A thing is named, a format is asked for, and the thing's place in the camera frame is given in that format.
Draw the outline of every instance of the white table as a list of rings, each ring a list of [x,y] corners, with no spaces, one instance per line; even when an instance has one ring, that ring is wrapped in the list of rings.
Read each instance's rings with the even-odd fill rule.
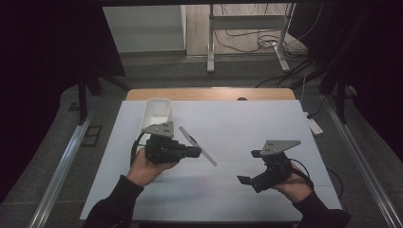
[[[144,101],[123,102],[81,219],[106,198],[129,169],[131,146],[138,135]],[[190,145],[182,125],[218,162],[184,159],[146,186],[133,219],[152,221],[298,221],[301,214],[275,190],[257,194],[237,175],[255,177],[265,170],[250,151],[266,140],[300,140],[288,158],[305,164],[319,197],[329,208],[341,208],[298,101],[172,102],[175,137]]]

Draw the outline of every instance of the hand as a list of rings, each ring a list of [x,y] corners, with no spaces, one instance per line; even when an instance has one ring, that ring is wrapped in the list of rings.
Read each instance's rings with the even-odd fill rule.
[[[300,169],[293,163],[292,165],[295,169],[300,171]],[[305,198],[312,193],[312,189],[310,186],[308,186],[306,181],[295,173],[291,173],[291,176],[288,180],[275,185],[273,189],[278,190],[293,203],[305,200]]]
[[[154,181],[164,170],[174,167],[176,163],[154,164],[145,157],[141,148],[134,159],[126,178],[139,186],[146,186]]]

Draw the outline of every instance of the black wire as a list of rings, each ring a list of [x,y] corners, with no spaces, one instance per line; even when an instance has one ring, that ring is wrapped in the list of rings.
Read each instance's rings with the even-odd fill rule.
[[[282,14],[282,12],[281,12],[281,10],[278,8],[278,5],[277,5],[277,3],[276,3],[276,8],[278,9],[278,11],[279,11],[279,14]]]
[[[262,85],[262,84],[264,84],[264,83],[266,83],[266,82],[270,82],[270,81],[272,81],[272,80],[276,80],[276,79],[279,79],[279,78],[282,78],[282,77],[284,77],[284,76],[279,76],[279,77],[276,77],[276,78],[271,78],[271,79],[263,80],[263,81],[261,81],[260,83],[258,83],[258,84],[255,86],[255,88],[258,88],[260,85]]]
[[[297,74],[298,72],[302,71],[304,68],[306,68],[308,65],[310,65],[314,61],[313,58],[307,58],[306,60],[302,61],[297,67],[293,68],[290,72],[288,72],[284,78],[282,78],[280,81],[278,81],[278,87],[279,85],[284,82],[287,78]]]
[[[264,10],[264,13],[263,13],[264,15],[266,15],[267,8],[269,8],[269,4],[268,4],[268,3],[266,4],[266,9]]]
[[[272,42],[276,42],[276,40],[264,40],[264,41],[259,41],[258,40],[258,47],[262,49],[269,49],[274,47],[275,45],[272,44]]]
[[[225,11],[225,14],[226,14],[226,8],[225,8],[224,4],[221,4],[221,14],[222,15],[224,15],[224,11]]]
[[[307,74],[307,76],[306,76],[306,80],[307,80],[307,81],[306,81],[306,80],[300,80],[300,81],[294,83],[294,80],[295,80],[295,78],[296,78],[296,75],[295,75],[295,76],[294,76],[294,79],[293,79],[293,82],[291,83],[291,87],[289,87],[289,88],[295,89],[295,88],[297,88],[297,87],[299,87],[299,86],[304,85],[306,82],[309,82],[309,81],[311,81],[312,79],[314,79],[314,78],[316,78],[316,77],[318,77],[318,76],[324,74],[325,72],[327,72],[327,70],[329,69],[329,66],[332,64],[332,62],[331,62],[330,64],[327,64],[327,65],[325,65],[325,66],[323,66],[323,67],[321,67],[321,68],[318,68],[318,69],[316,69],[316,70],[310,72],[309,74]]]
[[[276,85],[276,84],[277,83],[272,83],[272,84],[268,85],[267,87],[270,88],[270,87],[272,87],[273,85]]]
[[[263,30],[263,31],[261,31],[261,32],[268,32],[268,31],[276,31],[276,30],[275,30],[275,29],[268,29],[268,30]],[[244,36],[244,35],[256,34],[256,33],[259,33],[259,31],[251,31],[251,32],[246,32],[246,33],[241,33],[241,34],[229,34],[229,33],[227,32],[227,30],[226,30],[225,33],[226,33],[228,36],[235,36],[235,37],[237,37],[237,36]]]
[[[308,116],[306,116],[306,118],[312,119],[314,116],[316,116],[316,114],[319,113],[320,109],[322,108],[324,102],[325,102],[325,98],[323,97],[323,100],[322,100],[322,102],[320,103],[320,106],[319,106],[319,108],[317,109],[317,111],[314,112],[313,114],[309,114]]]
[[[312,190],[314,190],[314,183],[313,183],[312,180],[309,178],[309,176],[305,175],[303,172],[297,170],[296,168],[294,168],[294,167],[287,167],[287,166],[284,166],[284,165],[278,164],[278,163],[266,162],[265,164],[266,164],[266,165],[273,165],[273,166],[276,166],[276,167],[281,167],[281,168],[288,169],[290,172],[295,173],[296,175],[302,177],[302,178],[306,181],[306,183],[308,184],[308,186],[311,187]]]
[[[338,180],[339,184],[340,184],[340,192],[337,194],[338,199],[340,200],[341,197],[343,196],[344,193],[344,184],[343,181],[341,180],[341,177],[332,169],[326,167],[326,170],[329,171],[330,173],[332,173]]]
[[[260,40],[262,37],[273,37],[273,38],[277,38],[278,39],[278,36],[275,36],[275,35],[261,35],[261,36],[258,36],[258,39]]]
[[[217,33],[216,33],[215,30],[214,30],[214,35],[216,36],[216,40],[220,45],[222,45],[222,46],[224,46],[226,48],[234,49],[234,50],[242,52],[242,53],[253,53],[253,52],[256,52],[256,51],[261,49],[261,47],[258,47],[257,49],[254,49],[254,50],[241,50],[241,49],[238,49],[238,48],[235,48],[235,47],[227,46],[227,45],[223,44],[222,42],[220,42],[219,38],[217,37]]]
[[[252,10],[252,12],[251,12],[250,15],[252,15],[252,14],[255,12],[255,10],[256,10],[256,5],[257,5],[257,4],[255,4],[255,6],[253,7],[253,10]]]
[[[287,3],[287,7],[285,8],[285,12],[284,12],[284,14],[286,14],[286,13],[287,13],[287,10],[288,10],[288,4],[289,4],[289,3]]]
[[[284,41],[283,42],[283,52],[287,57],[290,58],[307,58],[309,57],[309,52],[292,52],[288,48],[288,44]]]
[[[288,160],[293,161],[293,162],[297,162],[300,165],[302,165],[303,169],[305,169],[306,176],[308,176],[308,178],[311,178],[311,176],[309,175],[308,169],[305,167],[305,165],[303,165],[303,163],[301,161],[298,161],[298,160],[295,160],[295,159],[288,159]]]
[[[142,139],[143,135],[144,135],[144,132],[140,133],[139,137],[137,137],[137,140],[133,143],[133,146],[131,147],[130,166],[134,162],[134,158],[136,157],[136,154],[137,154],[137,148],[139,147],[139,142]]]

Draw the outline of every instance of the black cable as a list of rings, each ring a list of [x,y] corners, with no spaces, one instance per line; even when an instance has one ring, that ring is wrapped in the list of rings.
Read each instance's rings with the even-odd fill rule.
[[[257,5],[257,4],[255,4],[255,6],[253,7],[253,10],[252,10],[252,12],[251,12],[250,15],[252,15],[252,14],[255,12],[255,10],[256,10],[256,5]]]
[[[315,22],[314,22],[314,24],[311,26],[311,28],[309,28],[309,30],[308,30],[305,34],[303,34],[302,36],[299,36],[297,39],[295,39],[294,41],[290,42],[290,44],[293,43],[293,42],[295,42],[295,41],[299,41],[299,39],[305,37],[307,34],[309,34],[309,32],[311,32],[311,30],[312,30],[312,29],[315,27],[315,25],[317,24],[317,20],[319,19],[319,16],[320,16],[320,14],[322,13],[322,9],[323,9],[323,2],[322,2],[322,4],[320,5],[320,10],[319,10],[319,13],[317,14],[317,19],[315,20]]]
[[[270,82],[270,81],[272,81],[272,80],[276,80],[276,79],[279,79],[279,78],[282,78],[282,77],[284,77],[284,76],[279,76],[279,77],[276,77],[276,78],[271,78],[271,79],[263,80],[263,81],[261,81],[260,83],[258,83],[258,84],[255,86],[255,88],[258,88],[260,85],[262,85],[262,84],[264,84],[264,83],[266,83],[266,82]]]
[[[297,74],[298,72],[302,71],[304,68],[309,66],[313,61],[314,61],[314,59],[311,58],[311,57],[309,57],[306,60],[302,61],[302,63],[300,63],[297,67],[293,68],[290,72],[288,72],[284,76],[284,78],[282,78],[280,81],[278,81],[278,87],[282,82],[284,82],[284,80],[286,80],[290,76],[293,76],[293,75]]]
[[[269,84],[268,86],[267,86],[267,88],[270,88],[270,87],[272,87],[273,85],[276,85],[277,83],[272,83],[272,84]]]
[[[256,52],[256,51],[261,49],[261,47],[258,47],[257,49],[254,49],[254,50],[241,50],[241,49],[238,49],[238,48],[235,48],[235,47],[227,46],[227,45],[223,44],[222,42],[220,42],[219,38],[217,37],[217,33],[216,33],[215,30],[214,30],[214,35],[216,36],[216,40],[220,45],[222,45],[222,46],[224,46],[226,48],[234,49],[234,50],[242,52],[242,53],[253,53],[253,52]]]
[[[308,178],[311,178],[311,176],[309,175],[308,169],[305,167],[305,165],[303,165],[303,163],[301,161],[298,161],[298,160],[295,160],[295,159],[288,159],[288,160],[293,161],[293,162],[297,162],[300,165],[302,165],[303,169],[305,169],[305,172],[306,172],[306,175],[308,176]]]
[[[342,40],[342,38],[343,38],[342,35],[352,25],[354,20],[348,20],[348,21],[349,21],[349,23],[346,23],[346,25],[344,25],[337,32],[337,34],[335,36],[333,36],[332,40],[325,47],[323,47],[319,53],[316,54],[315,58],[321,57],[322,59],[327,59],[327,58],[331,57],[331,55],[335,51],[334,46],[336,46],[337,42],[340,42],[340,39]],[[324,66],[323,68],[320,68],[320,69],[316,70],[315,72],[310,73],[307,77],[308,81],[310,81],[312,78],[315,78],[316,76],[323,74],[325,71],[327,71],[327,69],[329,67],[331,67],[334,64],[334,62],[335,62],[335,58],[333,60],[331,60],[330,63],[327,63],[326,66]],[[301,85],[301,82],[297,82],[295,84],[293,82],[293,86],[291,88],[296,88],[297,86],[300,86],[300,85]]]
[[[276,30],[274,30],[274,29],[267,29],[267,30],[263,30],[263,31],[261,31],[261,32],[268,32],[268,31],[276,31]],[[229,34],[229,33],[227,32],[227,30],[226,30],[225,33],[226,33],[228,36],[238,37],[238,36],[256,34],[256,33],[259,33],[259,31],[251,31],[251,32],[246,32],[246,33],[241,33],[241,34]]]
[[[276,3],[276,8],[278,9],[279,14],[282,14],[281,10],[278,8],[277,3]]]
[[[330,173],[332,173],[338,180],[339,184],[340,184],[340,192],[337,194],[338,199],[340,200],[341,197],[343,196],[344,193],[344,184],[343,181],[341,180],[341,177],[332,169],[326,167],[326,170],[329,171]]]
[[[278,40],[264,40],[264,39],[262,39],[263,37],[272,37],[272,38],[278,39],[278,37],[277,37],[277,36],[274,36],[274,35],[261,35],[261,36],[259,36],[259,34],[258,34],[258,40],[257,40],[257,42],[258,42],[258,47],[262,47],[262,48],[272,48],[273,45],[272,45],[272,43],[270,43],[270,42],[277,42],[277,41],[278,41]]]
[[[264,9],[264,13],[263,13],[263,15],[266,15],[267,8],[269,8],[269,4],[268,4],[268,3],[266,4],[266,9]]]
[[[286,166],[281,165],[281,164],[278,164],[278,163],[266,162],[265,164],[266,164],[266,165],[273,165],[273,166],[276,166],[276,167],[280,167],[280,168],[287,169],[288,171],[290,171],[290,172],[292,172],[292,173],[294,173],[294,174],[296,174],[296,175],[302,177],[302,178],[306,181],[306,183],[308,184],[308,186],[311,187],[312,190],[314,190],[314,183],[312,182],[311,178],[310,178],[309,176],[305,175],[302,171],[299,171],[299,170],[297,170],[297,169],[294,168],[294,167],[286,167]]]
[[[288,48],[288,44],[284,41],[283,42],[283,52],[287,57],[290,58],[307,58],[309,57],[309,52],[292,52],[289,48]]]
[[[227,13],[226,8],[225,8],[224,4],[221,4],[221,14],[222,15],[224,15],[224,11],[225,11],[225,14],[226,14]]]
[[[289,3],[287,3],[287,7],[285,8],[285,12],[284,12],[284,14],[286,14],[286,13],[287,13],[287,10],[288,10],[288,4],[289,4]]]
[[[130,166],[134,162],[134,158],[136,157],[136,154],[137,154],[137,148],[139,147],[139,143],[140,143],[140,140],[142,139],[143,135],[144,135],[144,132],[140,133],[139,137],[137,137],[137,140],[133,143],[133,146],[131,147]]]
[[[320,76],[320,75],[326,73],[326,72],[328,71],[328,69],[329,69],[329,65],[325,65],[325,66],[323,66],[323,67],[321,67],[321,68],[316,69],[316,70],[313,71],[313,72],[310,72],[310,73],[306,76],[306,80],[299,80],[299,81],[297,81],[297,82],[294,82],[294,80],[293,80],[292,85],[291,85],[290,88],[291,88],[291,89],[296,89],[297,87],[302,86],[302,85],[304,85],[305,83],[310,82],[311,80],[315,79],[316,77],[318,77],[318,76]]]
[[[319,108],[317,109],[317,111],[314,112],[314,113],[312,113],[312,114],[308,114],[308,116],[306,116],[306,118],[312,119],[314,116],[316,116],[316,114],[319,113],[320,109],[322,108],[324,102],[325,102],[325,98],[323,97],[323,100],[322,100],[322,102],[320,103],[320,106],[319,106]]]

